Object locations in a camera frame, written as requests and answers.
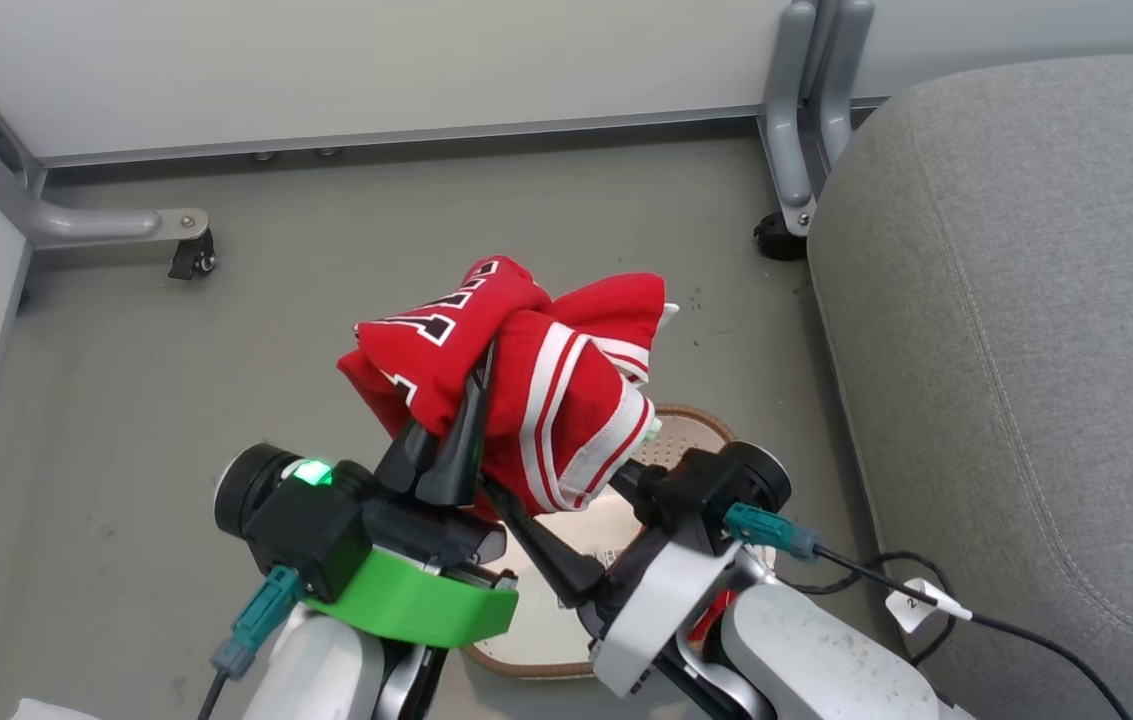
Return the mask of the red jersey with white stripes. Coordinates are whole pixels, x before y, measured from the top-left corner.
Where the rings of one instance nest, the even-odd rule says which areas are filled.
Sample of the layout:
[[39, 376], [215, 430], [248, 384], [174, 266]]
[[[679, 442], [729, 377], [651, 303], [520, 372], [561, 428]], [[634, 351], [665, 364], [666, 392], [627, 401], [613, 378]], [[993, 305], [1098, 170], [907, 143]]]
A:
[[441, 299], [356, 324], [337, 366], [392, 437], [414, 421], [443, 438], [467, 374], [493, 357], [482, 471], [534, 515], [578, 513], [656, 433], [642, 388], [654, 340], [678, 313], [657, 274], [611, 276], [554, 299], [496, 255]]

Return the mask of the black caster wheel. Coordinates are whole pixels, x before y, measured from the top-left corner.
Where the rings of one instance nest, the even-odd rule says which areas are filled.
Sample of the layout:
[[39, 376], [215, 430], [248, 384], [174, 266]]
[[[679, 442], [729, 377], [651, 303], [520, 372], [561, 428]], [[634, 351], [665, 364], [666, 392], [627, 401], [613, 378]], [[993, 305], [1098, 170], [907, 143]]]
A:
[[208, 276], [218, 266], [214, 234], [210, 229], [191, 240], [178, 242], [173, 259], [170, 260], [168, 277], [176, 281], [196, 281]]
[[790, 232], [785, 215], [775, 211], [753, 227], [753, 242], [764, 259], [795, 263], [807, 259], [807, 237]]

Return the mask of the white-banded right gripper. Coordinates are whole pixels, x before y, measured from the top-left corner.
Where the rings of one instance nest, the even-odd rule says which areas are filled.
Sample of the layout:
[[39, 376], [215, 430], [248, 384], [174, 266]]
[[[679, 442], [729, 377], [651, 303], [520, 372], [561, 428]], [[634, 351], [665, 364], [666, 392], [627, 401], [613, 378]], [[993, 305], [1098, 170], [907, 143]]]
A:
[[[627, 503], [653, 503], [647, 483], [649, 475], [649, 466], [630, 459], [612, 475], [610, 488]], [[562, 605], [580, 605], [576, 615], [595, 639], [589, 653], [593, 674], [617, 697], [634, 692], [634, 685], [668, 642], [674, 643], [674, 675], [689, 671], [688, 694], [712, 688], [725, 697], [744, 696], [744, 680], [738, 674], [688, 657], [688, 632], [684, 629], [702, 615], [712, 598], [716, 598], [719, 578], [735, 561], [743, 543], [734, 541], [727, 544], [725, 552], [713, 556], [674, 539], [653, 557], [625, 605], [604, 624], [599, 603], [590, 602], [606, 579], [600, 561], [593, 554], [576, 551], [552, 530], [543, 527], [526, 510], [520, 498], [496, 480], [482, 478], [482, 495], [496, 511], [499, 520], [506, 525], [508, 533], [516, 537], [557, 601]]]

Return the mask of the cream perforated laundry basket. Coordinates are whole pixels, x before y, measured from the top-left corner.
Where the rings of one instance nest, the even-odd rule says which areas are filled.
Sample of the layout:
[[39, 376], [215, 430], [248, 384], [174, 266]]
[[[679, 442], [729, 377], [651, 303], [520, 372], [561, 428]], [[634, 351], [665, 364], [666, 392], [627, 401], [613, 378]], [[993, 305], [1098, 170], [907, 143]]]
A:
[[[661, 404], [657, 418], [659, 433], [634, 456], [647, 465], [670, 468], [689, 448], [717, 451], [736, 438], [723, 421], [698, 407]], [[595, 498], [588, 509], [553, 514], [540, 524], [576, 551], [593, 554], [604, 566], [615, 561], [642, 528], [629, 503], [611, 488]], [[576, 610], [560, 605], [516, 537], [506, 537], [505, 554], [487, 566], [493, 571], [517, 575], [516, 615], [506, 633], [470, 644], [465, 647], [465, 655], [492, 674], [517, 679], [580, 679], [593, 675], [588, 647], [593, 638]]]

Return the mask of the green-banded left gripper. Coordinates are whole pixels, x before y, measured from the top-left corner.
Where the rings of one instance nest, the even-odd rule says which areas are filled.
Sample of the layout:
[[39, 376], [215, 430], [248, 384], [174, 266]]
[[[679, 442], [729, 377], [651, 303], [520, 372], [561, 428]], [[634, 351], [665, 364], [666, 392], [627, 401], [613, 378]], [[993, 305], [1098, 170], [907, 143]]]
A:
[[[519, 579], [514, 571], [488, 569], [505, 556], [506, 530], [455, 509], [475, 501], [496, 354], [497, 345], [487, 345], [465, 375], [465, 396], [443, 441], [406, 421], [377, 465], [380, 484], [397, 495], [363, 505], [370, 553], [341, 598], [309, 596], [305, 605], [375, 637], [442, 650], [506, 633]], [[400, 497], [415, 492], [424, 503]]]

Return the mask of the grey fabric sofa seat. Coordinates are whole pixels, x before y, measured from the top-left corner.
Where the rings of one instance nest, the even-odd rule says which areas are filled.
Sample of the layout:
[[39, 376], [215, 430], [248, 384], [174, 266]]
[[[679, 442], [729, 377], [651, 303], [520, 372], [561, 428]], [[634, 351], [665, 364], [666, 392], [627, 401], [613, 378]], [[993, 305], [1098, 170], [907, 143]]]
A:
[[808, 252], [878, 543], [1133, 715], [1133, 56], [901, 91]]

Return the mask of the grey partition bottom rail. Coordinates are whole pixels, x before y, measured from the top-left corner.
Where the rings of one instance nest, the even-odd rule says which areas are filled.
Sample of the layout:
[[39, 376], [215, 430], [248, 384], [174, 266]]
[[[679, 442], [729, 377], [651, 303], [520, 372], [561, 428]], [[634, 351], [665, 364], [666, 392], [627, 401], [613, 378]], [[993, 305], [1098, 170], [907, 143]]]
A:
[[290, 152], [316, 149], [357, 149], [401, 143], [428, 143], [452, 139], [499, 138], [526, 135], [553, 135], [553, 133], [598, 132], [598, 129], [627, 129], [666, 124], [708, 122], [708, 120], [731, 120], [757, 118], [763, 105], [729, 105], [729, 108], [702, 108], [656, 113], [613, 115], [613, 117], [578, 118], [566, 120], [535, 120], [535, 122], [506, 122], [493, 126], [465, 126], [442, 129], [407, 129], [407, 132], [375, 132], [361, 135], [332, 135], [305, 138], [256, 139], [231, 143], [202, 143], [202, 145], [138, 149], [108, 152], [85, 152], [40, 158], [41, 166], [51, 169], [100, 167], [136, 161], [170, 161], [197, 158], [227, 158], [250, 155], [254, 152]]

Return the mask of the grey metal partition foot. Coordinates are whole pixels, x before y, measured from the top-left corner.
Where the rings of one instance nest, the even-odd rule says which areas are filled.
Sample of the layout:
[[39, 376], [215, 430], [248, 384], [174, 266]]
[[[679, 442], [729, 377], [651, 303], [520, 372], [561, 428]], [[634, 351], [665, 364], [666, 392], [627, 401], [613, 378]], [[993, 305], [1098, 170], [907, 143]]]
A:
[[74, 209], [42, 200], [46, 169], [0, 115], [0, 213], [34, 249], [63, 252], [130, 243], [191, 240], [211, 229], [208, 214], [182, 209]]
[[830, 172], [853, 132], [851, 91], [874, 0], [789, 0], [758, 115], [763, 150], [789, 231], [808, 236], [817, 209], [810, 166]]

